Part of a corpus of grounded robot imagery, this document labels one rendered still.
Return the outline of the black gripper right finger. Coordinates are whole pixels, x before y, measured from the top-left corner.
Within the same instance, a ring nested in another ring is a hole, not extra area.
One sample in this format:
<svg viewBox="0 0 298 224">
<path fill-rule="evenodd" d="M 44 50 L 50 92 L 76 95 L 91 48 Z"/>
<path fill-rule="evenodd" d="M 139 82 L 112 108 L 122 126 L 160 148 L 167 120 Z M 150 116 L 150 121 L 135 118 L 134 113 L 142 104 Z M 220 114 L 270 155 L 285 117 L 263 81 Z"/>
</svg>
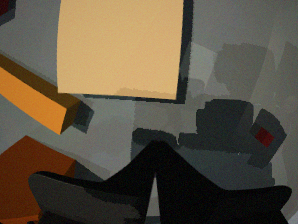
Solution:
<svg viewBox="0 0 298 224">
<path fill-rule="evenodd" d="M 206 179 L 158 140 L 156 179 L 161 224 L 218 224 L 279 208 L 289 201 L 290 186 L 226 190 Z"/>
</svg>

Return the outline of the orange flat bar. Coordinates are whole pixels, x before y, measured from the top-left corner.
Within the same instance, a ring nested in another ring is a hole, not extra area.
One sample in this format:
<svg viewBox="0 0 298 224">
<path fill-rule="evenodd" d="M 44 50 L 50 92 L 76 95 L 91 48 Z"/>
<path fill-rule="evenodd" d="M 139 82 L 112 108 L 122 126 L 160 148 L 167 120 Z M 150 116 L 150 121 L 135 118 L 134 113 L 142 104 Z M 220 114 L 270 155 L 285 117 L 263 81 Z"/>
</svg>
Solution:
<svg viewBox="0 0 298 224">
<path fill-rule="evenodd" d="M 57 88 L 0 53 L 0 95 L 61 135 L 74 123 L 80 99 Z"/>
</svg>

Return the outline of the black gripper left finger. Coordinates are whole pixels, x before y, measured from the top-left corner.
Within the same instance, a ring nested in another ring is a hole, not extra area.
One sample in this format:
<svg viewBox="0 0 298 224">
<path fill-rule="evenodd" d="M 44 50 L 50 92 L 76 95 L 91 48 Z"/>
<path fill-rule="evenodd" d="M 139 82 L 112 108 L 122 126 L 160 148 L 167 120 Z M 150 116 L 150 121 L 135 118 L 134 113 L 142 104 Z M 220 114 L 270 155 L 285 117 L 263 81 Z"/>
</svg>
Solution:
<svg viewBox="0 0 298 224">
<path fill-rule="evenodd" d="M 158 140 L 150 140 L 140 155 L 101 183 L 32 173 L 29 189 L 43 213 L 48 210 L 85 224 L 145 224 L 158 152 Z"/>
</svg>

